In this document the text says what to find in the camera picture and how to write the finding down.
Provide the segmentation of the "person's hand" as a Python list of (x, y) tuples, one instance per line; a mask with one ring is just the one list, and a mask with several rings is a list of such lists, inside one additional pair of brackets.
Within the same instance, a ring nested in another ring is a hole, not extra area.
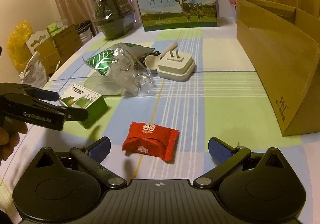
[(26, 134), (28, 127), (25, 122), (6, 118), (1, 127), (1, 162), (6, 161), (14, 152), (20, 141), (20, 134)]

